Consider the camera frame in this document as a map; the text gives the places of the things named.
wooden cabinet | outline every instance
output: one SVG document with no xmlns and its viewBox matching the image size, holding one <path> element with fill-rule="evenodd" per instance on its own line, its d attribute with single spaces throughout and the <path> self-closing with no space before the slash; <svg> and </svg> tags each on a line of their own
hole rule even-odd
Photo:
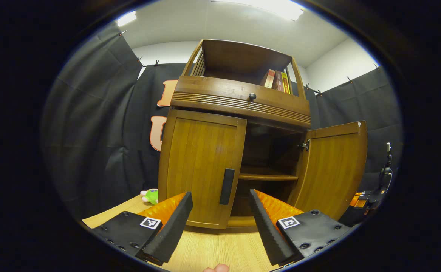
<svg viewBox="0 0 441 272">
<path fill-rule="evenodd" d="M 287 71 L 290 64 L 300 97 L 258 85 L 267 69 Z M 170 105 L 159 200 L 191 191 L 188 225 L 255 225 L 250 189 L 338 220 L 360 185 L 365 122 L 309 130 L 309 103 L 291 56 L 246 43 L 202 40 Z"/>
</svg>

door hinge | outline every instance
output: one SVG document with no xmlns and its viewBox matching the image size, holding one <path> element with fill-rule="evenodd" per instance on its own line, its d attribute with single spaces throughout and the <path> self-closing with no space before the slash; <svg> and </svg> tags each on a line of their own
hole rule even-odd
<svg viewBox="0 0 441 272">
<path fill-rule="evenodd" d="M 302 143 L 302 144 L 298 145 L 298 147 L 300 147 L 301 149 L 306 148 L 306 151 L 309 151 L 309 142 L 310 142 L 310 139 L 308 139 L 308 141 L 306 141 L 306 143 Z"/>
</svg>

book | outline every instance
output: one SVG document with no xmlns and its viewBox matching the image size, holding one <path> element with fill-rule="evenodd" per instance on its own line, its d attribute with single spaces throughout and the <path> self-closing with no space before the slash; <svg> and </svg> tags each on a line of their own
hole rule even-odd
<svg viewBox="0 0 441 272">
<path fill-rule="evenodd" d="M 274 84 L 272 85 L 272 88 L 278 91 L 284 91 L 284 84 L 282 80 L 282 74 L 280 71 L 275 71 L 274 76 Z"/>
<path fill-rule="evenodd" d="M 272 83 L 274 83 L 274 75 L 274 70 L 269 69 L 260 81 L 260 85 L 267 88 L 272 88 Z"/>
<path fill-rule="evenodd" d="M 289 88 L 288 75 L 285 72 L 281 72 L 282 82 L 284 85 L 284 92 L 291 94 L 291 89 Z"/>
</svg>

screw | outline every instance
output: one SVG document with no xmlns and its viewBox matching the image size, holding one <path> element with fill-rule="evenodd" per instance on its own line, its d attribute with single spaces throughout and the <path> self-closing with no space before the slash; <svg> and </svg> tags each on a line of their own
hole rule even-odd
<svg viewBox="0 0 441 272">
<path fill-rule="evenodd" d="M 134 247 L 134 248 L 139 248 L 137 243 L 134 242 L 130 242 L 130 246 Z"/>
</svg>

green plush toy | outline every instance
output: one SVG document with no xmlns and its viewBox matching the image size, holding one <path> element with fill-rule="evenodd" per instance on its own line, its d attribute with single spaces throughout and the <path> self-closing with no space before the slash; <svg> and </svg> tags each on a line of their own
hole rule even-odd
<svg viewBox="0 0 441 272">
<path fill-rule="evenodd" d="M 153 205 L 158 204 L 158 189 L 148 189 L 146 191 L 141 191 L 143 197 L 141 198 L 144 202 L 152 203 Z"/>
</svg>

